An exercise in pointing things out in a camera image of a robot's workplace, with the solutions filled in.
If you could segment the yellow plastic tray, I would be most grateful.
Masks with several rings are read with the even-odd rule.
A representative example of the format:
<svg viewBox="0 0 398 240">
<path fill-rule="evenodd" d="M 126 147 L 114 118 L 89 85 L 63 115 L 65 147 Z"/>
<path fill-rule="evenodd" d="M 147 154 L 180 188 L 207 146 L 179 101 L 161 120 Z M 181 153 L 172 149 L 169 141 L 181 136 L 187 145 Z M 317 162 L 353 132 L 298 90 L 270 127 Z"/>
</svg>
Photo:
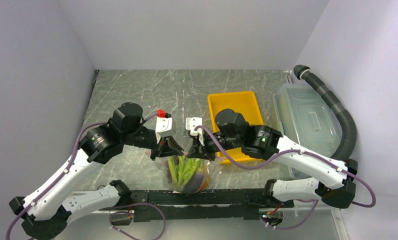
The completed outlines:
<svg viewBox="0 0 398 240">
<path fill-rule="evenodd" d="M 238 91 L 228 93 L 213 93 L 207 97 L 208 108 L 211 118 L 212 131 L 219 132 L 216 115 L 224 109 L 232 109 L 236 113 L 243 115 L 249 125 L 264 125 L 264 120 L 259 108 L 256 95 L 253 91 Z M 242 153 L 241 148 L 227 149 L 226 152 L 238 163 L 245 164 L 261 159 L 252 158 Z M 222 157 L 222 164 L 231 164 L 222 152 L 216 153 L 217 157 Z"/>
</svg>

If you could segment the purple eggplant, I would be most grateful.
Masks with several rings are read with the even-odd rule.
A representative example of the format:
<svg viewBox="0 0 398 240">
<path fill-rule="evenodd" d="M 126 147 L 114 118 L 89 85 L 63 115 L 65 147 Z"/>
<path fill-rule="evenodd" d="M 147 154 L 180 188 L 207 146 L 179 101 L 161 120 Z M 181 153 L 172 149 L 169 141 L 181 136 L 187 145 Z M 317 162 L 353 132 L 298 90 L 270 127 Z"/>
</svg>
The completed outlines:
<svg viewBox="0 0 398 240">
<path fill-rule="evenodd" d="M 208 168 L 206 166 L 202 165 L 201 167 L 198 167 L 190 180 L 184 185 L 182 193 L 195 194 L 197 192 L 200 192 L 204 172 L 208 172 Z"/>
</svg>

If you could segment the clear zip top bag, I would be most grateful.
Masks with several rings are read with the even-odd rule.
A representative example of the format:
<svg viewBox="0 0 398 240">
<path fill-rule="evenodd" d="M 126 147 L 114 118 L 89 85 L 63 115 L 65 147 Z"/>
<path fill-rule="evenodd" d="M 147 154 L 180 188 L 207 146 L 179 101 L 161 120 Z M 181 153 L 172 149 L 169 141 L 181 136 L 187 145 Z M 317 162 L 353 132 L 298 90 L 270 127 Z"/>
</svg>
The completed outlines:
<svg viewBox="0 0 398 240">
<path fill-rule="evenodd" d="M 157 157 L 153 160 L 161 171 L 163 186 L 170 191 L 182 194 L 196 194 L 207 189 L 214 175 L 220 173 L 223 158 L 214 161 L 182 156 Z"/>
</svg>

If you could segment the celery stalk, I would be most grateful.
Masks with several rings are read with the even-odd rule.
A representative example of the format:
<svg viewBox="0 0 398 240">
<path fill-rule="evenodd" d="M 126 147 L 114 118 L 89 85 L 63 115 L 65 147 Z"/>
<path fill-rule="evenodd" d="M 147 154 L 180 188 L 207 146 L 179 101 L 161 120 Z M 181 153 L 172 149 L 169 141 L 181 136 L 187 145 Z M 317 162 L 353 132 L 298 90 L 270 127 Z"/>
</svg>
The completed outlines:
<svg viewBox="0 0 398 240">
<path fill-rule="evenodd" d="M 181 189 L 201 166 L 204 166 L 202 159 L 171 156 L 165 162 L 168 182 Z"/>
</svg>

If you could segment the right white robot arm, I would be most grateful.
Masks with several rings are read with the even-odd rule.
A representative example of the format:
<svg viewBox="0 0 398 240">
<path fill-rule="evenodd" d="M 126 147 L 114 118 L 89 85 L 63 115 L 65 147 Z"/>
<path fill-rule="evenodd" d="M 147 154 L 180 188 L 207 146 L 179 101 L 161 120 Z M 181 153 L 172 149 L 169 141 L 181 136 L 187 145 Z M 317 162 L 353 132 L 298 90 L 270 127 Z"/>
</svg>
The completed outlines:
<svg viewBox="0 0 398 240">
<path fill-rule="evenodd" d="M 346 209 L 353 203 L 356 161 L 325 157 L 272 127 L 249 124 L 241 113 L 229 108 L 216 115 L 216 123 L 219 131 L 212 132 L 200 117 L 186 118 L 185 129 L 192 138 L 187 157 L 214 161 L 217 152 L 227 156 L 228 150 L 240 149 L 246 156 L 263 160 L 256 169 L 276 162 L 308 175 L 299 180 L 268 180 L 262 194 L 267 207 L 274 208 L 290 200 L 319 200 L 338 209 Z"/>
</svg>

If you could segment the orange red fruit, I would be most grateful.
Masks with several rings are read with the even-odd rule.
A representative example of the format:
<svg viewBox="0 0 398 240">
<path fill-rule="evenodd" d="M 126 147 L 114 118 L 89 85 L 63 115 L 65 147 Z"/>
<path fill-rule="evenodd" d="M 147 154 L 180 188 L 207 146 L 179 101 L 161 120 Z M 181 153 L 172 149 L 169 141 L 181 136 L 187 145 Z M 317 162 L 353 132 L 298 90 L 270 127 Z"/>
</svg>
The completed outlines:
<svg viewBox="0 0 398 240">
<path fill-rule="evenodd" d="M 201 190 L 205 190 L 210 185 L 211 182 L 212 182 L 212 178 L 209 175 L 209 173 L 208 172 L 204 172 L 203 173 L 203 178 L 202 178 Z"/>
</svg>

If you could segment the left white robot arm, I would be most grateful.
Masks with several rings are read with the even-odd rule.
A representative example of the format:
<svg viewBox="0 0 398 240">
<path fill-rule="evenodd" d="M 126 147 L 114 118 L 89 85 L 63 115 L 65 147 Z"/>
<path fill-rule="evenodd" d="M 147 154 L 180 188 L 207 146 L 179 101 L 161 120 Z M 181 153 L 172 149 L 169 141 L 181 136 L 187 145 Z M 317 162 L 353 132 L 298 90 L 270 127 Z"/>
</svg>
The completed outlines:
<svg viewBox="0 0 398 240">
<path fill-rule="evenodd" d="M 140 105 L 126 102 L 108 121 L 83 128 L 68 160 L 42 186 L 9 202 L 15 220 L 21 221 L 29 238 L 51 240 L 68 224 L 91 212 L 105 208 L 126 209 L 133 202 L 132 193 L 121 180 L 113 180 L 84 195 L 72 196 L 80 181 L 121 154 L 124 146 L 148 149 L 152 160 L 181 156 L 183 148 L 173 137 L 176 127 L 172 115 L 159 109 L 151 117 L 156 118 L 155 129 L 145 127 L 149 117 L 143 115 Z"/>
</svg>

